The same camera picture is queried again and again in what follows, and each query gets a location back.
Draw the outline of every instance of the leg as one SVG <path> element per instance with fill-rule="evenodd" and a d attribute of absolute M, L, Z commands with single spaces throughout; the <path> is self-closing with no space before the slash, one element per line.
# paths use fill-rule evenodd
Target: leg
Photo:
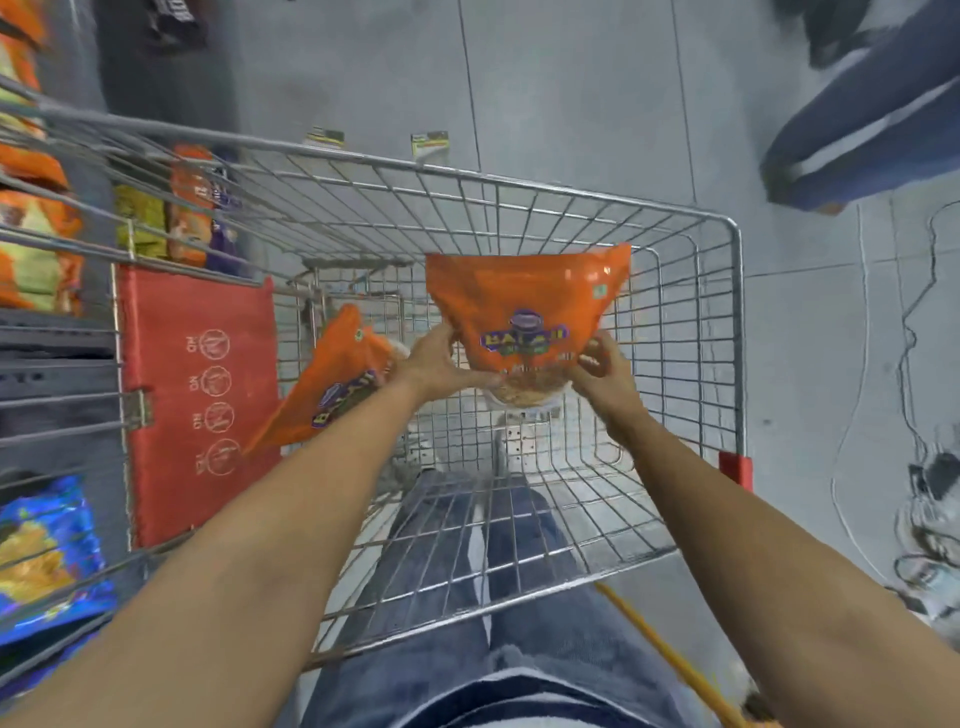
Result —
<path fill-rule="evenodd" d="M 404 499 L 376 571 L 338 645 L 476 606 L 467 558 L 472 497 L 468 476 L 423 473 Z M 419 594 L 410 595 L 417 589 Z M 403 598 L 381 603 L 401 595 Z M 468 619 L 324 667 L 303 728 L 382 728 L 434 695 L 481 677 L 489 652 L 483 622 Z"/>
<path fill-rule="evenodd" d="M 960 167 L 960 84 L 874 138 L 794 180 L 783 202 L 799 209 L 847 203 Z"/>
<path fill-rule="evenodd" d="M 928 0 L 786 123 L 765 167 L 801 162 L 960 72 L 960 3 Z"/>
<path fill-rule="evenodd" d="M 492 493 L 487 560 L 491 601 L 581 573 L 546 498 L 522 476 Z M 495 567 L 510 565 L 505 569 Z M 687 690 L 660 656 L 592 584 L 507 607 L 491 618 L 491 648 L 515 645 L 537 667 L 635 712 L 690 724 Z"/>

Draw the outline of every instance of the person's right arm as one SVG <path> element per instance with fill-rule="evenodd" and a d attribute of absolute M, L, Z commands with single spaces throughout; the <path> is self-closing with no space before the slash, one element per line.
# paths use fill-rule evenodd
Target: person's right arm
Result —
<path fill-rule="evenodd" d="M 707 604 L 783 725 L 960 723 L 960 656 L 894 595 L 657 423 L 606 332 L 572 376 L 634 457 Z"/>

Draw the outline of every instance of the person's left arm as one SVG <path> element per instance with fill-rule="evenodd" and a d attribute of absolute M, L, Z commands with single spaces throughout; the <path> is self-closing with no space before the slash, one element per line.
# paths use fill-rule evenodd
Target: person's left arm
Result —
<path fill-rule="evenodd" d="M 317 636 L 376 478 L 427 401 L 496 375 L 456 368 L 452 329 L 201 528 L 0 728 L 261 728 Z"/>

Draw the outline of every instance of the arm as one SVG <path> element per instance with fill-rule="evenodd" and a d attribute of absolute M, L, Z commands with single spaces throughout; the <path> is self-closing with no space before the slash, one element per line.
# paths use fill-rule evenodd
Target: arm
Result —
<path fill-rule="evenodd" d="M 457 369 L 451 334 L 434 328 L 389 384 L 201 528 L 2 728 L 269 725 L 397 435 L 425 402 L 496 379 Z"/>
<path fill-rule="evenodd" d="M 707 604 L 786 726 L 948 726 L 960 656 L 832 548 L 643 408 L 606 332 L 574 387 L 630 451 Z"/>

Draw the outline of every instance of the person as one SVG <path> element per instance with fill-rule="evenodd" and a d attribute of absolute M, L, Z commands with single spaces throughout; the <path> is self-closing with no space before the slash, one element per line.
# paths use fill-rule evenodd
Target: person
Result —
<path fill-rule="evenodd" d="M 454 336 L 447 325 L 423 336 L 388 383 L 200 528 L 0 726 L 270 726 L 311 650 L 396 438 L 426 402 L 498 381 L 453 364 Z M 571 378 L 634 457 L 710 609 L 783 725 L 956 724 L 960 657 L 895 596 L 657 423 L 606 332 L 590 342 Z M 400 531 L 411 521 L 420 533 L 438 512 L 451 524 L 468 516 L 455 485 L 448 479 L 440 487 L 431 473 L 410 492 L 420 493 L 420 503 L 398 515 Z M 527 515 L 517 523 L 552 546 L 561 541 L 518 476 L 498 490 Z M 447 568 L 462 557 L 466 546 L 456 540 L 463 530 L 445 528 L 452 542 L 406 554 L 407 563 L 418 562 L 416 578 L 434 558 Z M 486 536 L 498 551 L 489 555 L 494 563 L 505 555 L 497 543 L 503 534 Z M 530 537 L 518 532 L 517 549 Z M 404 549 L 412 548 L 407 540 Z M 400 558 L 387 547 L 381 565 L 395 567 Z M 542 576 L 537 563 L 524 565 L 532 570 L 521 577 Z M 470 598 L 453 586 L 449 599 Z M 492 595 L 509 588 L 491 579 Z M 369 626 L 351 619 L 345 631 Z M 467 619 L 327 666 L 303 725 L 674 728 L 694 724 L 685 701 L 654 650 L 586 586 L 494 613 L 489 642 L 482 620 Z"/>
<path fill-rule="evenodd" d="M 760 176 L 772 203 L 837 214 L 854 200 L 960 168 L 960 3 L 927 0 L 788 121 Z M 939 96 L 858 147 L 802 174 L 800 165 L 848 134 Z"/>

